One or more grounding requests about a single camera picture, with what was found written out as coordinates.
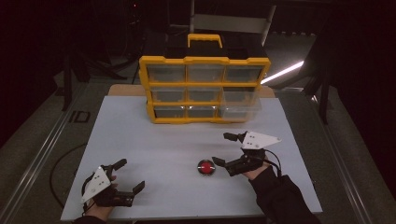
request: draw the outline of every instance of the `white table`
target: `white table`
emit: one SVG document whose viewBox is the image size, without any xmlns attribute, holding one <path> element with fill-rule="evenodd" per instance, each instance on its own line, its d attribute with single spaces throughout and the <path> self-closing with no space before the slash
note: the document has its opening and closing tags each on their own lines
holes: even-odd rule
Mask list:
<svg viewBox="0 0 396 224">
<path fill-rule="evenodd" d="M 223 133 L 253 131 L 276 136 L 282 142 L 269 146 L 279 157 L 283 174 L 300 188 L 313 213 L 321 212 L 318 197 L 306 171 L 283 108 L 276 98 L 261 98 L 262 111 L 246 123 L 153 124 L 146 114 L 146 97 L 107 96 L 69 193 L 61 220 L 80 217 L 81 186 L 99 165 L 120 159 L 128 163 L 115 174 L 118 190 L 131 191 L 146 181 L 132 207 L 117 207 L 110 218 L 149 220 L 174 218 L 262 216 L 256 195 L 242 176 L 229 177 L 217 167 L 212 176 L 197 171 L 200 160 L 226 161 L 242 155 L 239 142 Z M 272 155 L 269 160 L 276 161 Z"/>
</svg>

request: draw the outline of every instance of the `cable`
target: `cable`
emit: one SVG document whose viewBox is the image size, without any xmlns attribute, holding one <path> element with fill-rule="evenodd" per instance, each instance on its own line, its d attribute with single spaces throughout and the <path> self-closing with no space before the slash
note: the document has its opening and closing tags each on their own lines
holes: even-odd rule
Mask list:
<svg viewBox="0 0 396 224">
<path fill-rule="evenodd" d="M 168 35 L 174 35 L 174 36 L 177 36 L 177 35 L 183 35 L 184 33 L 187 33 L 189 31 L 189 29 L 184 29 L 184 30 L 182 30 L 182 31 L 179 31 L 179 32 L 175 32 L 174 34 L 173 33 L 171 33 L 170 31 L 168 31 L 167 32 L 167 34 Z"/>
<path fill-rule="evenodd" d="M 136 79 L 137 71 L 139 71 L 140 64 L 137 63 L 136 70 L 134 70 L 134 78 L 132 79 L 132 84 L 134 84 L 134 80 Z"/>
<path fill-rule="evenodd" d="M 94 174 L 90 175 L 90 177 L 88 177 L 87 179 L 85 179 L 84 184 L 82 184 L 82 188 L 81 188 L 81 196 L 84 195 L 85 193 L 85 187 L 87 186 L 87 184 L 92 180 Z M 82 206 L 82 209 L 84 210 L 84 212 L 82 213 L 82 215 L 84 215 L 85 212 L 87 212 L 89 209 L 91 208 L 88 207 L 87 203 L 84 203 L 84 205 Z"/>
<path fill-rule="evenodd" d="M 90 210 L 94 205 L 95 205 L 95 202 L 93 202 L 88 208 L 84 208 L 84 212 L 82 212 L 81 216 L 83 217 L 84 214 L 86 214 L 88 212 L 88 210 Z"/>
<path fill-rule="evenodd" d="M 85 147 L 85 146 L 87 146 L 87 143 L 81 144 L 81 145 L 79 145 L 79 146 L 77 146 L 77 147 L 73 147 L 72 149 L 68 150 L 66 153 L 64 153 L 64 154 L 62 155 L 61 158 L 59 158 L 59 159 L 55 162 L 55 164 L 52 166 L 52 169 L 50 170 L 50 173 L 49 173 L 49 188 L 50 188 L 50 192 L 52 193 L 52 196 L 55 198 L 56 202 L 62 207 L 62 209 L 64 209 L 64 204 L 61 202 L 61 200 L 59 199 L 59 197 L 56 195 L 55 190 L 54 190 L 53 185 L 52 185 L 53 173 L 54 173 L 54 171 L 55 171 L 56 166 L 58 165 L 58 163 L 59 163 L 65 156 L 67 156 L 67 155 L 70 154 L 71 152 L 73 152 L 73 151 L 75 151 L 75 150 L 77 150 L 77 149 L 79 149 L 79 148 L 81 148 L 81 147 Z"/>
<path fill-rule="evenodd" d="M 265 149 L 265 148 L 263 148 L 264 149 L 264 151 L 266 151 L 266 152 L 269 152 L 269 153 L 271 153 L 271 154 L 273 154 L 274 156 L 275 156 L 275 158 L 276 158 L 276 160 L 277 160 L 277 163 L 279 164 L 279 166 L 277 166 L 275 163 L 273 163 L 273 162 L 271 162 L 271 161 L 268 161 L 268 160 L 264 160 L 265 162 L 268 162 L 268 163 L 270 163 L 271 165 L 274 165 L 275 166 L 275 168 L 277 169 L 277 177 L 281 177 L 282 176 L 282 167 L 281 167 L 281 165 L 280 165 L 280 160 L 279 160 L 279 158 L 277 157 L 277 155 L 274 153 L 274 152 L 272 152 L 272 151 L 270 151 L 270 150 L 268 150 L 268 149 Z"/>
</svg>

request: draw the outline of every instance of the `plastic drawer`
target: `plastic drawer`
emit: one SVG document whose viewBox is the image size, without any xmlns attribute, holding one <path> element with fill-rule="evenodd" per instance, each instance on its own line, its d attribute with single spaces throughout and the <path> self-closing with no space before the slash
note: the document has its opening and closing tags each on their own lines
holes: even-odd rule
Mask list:
<svg viewBox="0 0 396 224">
<path fill-rule="evenodd" d="M 216 110 L 216 106 L 188 106 L 187 115 L 189 118 L 214 118 Z"/>
<path fill-rule="evenodd" d="M 254 87 L 224 87 L 221 103 L 239 103 L 249 105 L 256 98 L 257 92 Z"/>
<path fill-rule="evenodd" d="M 188 100 L 193 102 L 215 102 L 219 100 L 220 87 L 188 87 Z"/>
<path fill-rule="evenodd" d="M 152 82 L 184 82 L 184 64 L 148 64 L 148 80 Z"/>
<path fill-rule="evenodd" d="M 152 87 L 153 102 L 183 102 L 185 100 L 184 87 Z"/>
<path fill-rule="evenodd" d="M 229 65 L 224 80 L 226 82 L 257 82 L 262 69 L 262 65 Z"/>
<path fill-rule="evenodd" d="M 224 65 L 196 63 L 187 65 L 187 81 L 189 82 L 220 82 Z"/>
<path fill-rule="evenodd" d="M 219 108 L 219 117 L 225 121 L 244 122 L 253 119 L 261 110 L 262 104 L 258 98 L 252 105 L 222 105 Z"/>
<path fill-rule="evenodd" d="M 156 118 L 184 118 L 184 106 L 154 106 Z"/>
</svg>

